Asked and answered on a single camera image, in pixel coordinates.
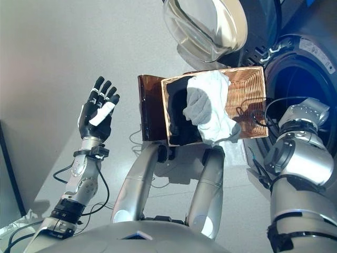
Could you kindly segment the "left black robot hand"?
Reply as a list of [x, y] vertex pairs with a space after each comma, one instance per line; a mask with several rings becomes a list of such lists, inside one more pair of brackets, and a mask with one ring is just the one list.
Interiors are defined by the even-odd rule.
[[112, 82], [98, 77], [77, 120], [82, 139], [95, 137], [104, 142], [111, 134], [112, 113], [120, 100]]

